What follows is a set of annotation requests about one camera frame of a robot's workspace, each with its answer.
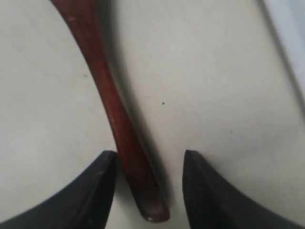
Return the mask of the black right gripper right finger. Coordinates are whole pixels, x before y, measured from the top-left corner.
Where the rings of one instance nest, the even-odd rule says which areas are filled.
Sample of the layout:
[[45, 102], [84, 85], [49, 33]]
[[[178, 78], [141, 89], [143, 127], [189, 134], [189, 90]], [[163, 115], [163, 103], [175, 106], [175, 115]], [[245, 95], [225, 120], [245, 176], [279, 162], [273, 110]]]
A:
[[300, 229], [227, 182], [197, 151], [183, 160], [183, 200], [192, 229]]

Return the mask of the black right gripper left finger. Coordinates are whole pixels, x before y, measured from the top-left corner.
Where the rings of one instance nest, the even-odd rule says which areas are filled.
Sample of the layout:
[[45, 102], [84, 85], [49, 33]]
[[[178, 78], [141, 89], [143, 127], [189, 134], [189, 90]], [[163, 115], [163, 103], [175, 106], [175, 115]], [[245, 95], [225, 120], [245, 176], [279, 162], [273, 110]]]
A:
[[104, 229], [116, 183], [117, 154], [103, 151], [75, 180], [2, 229]]

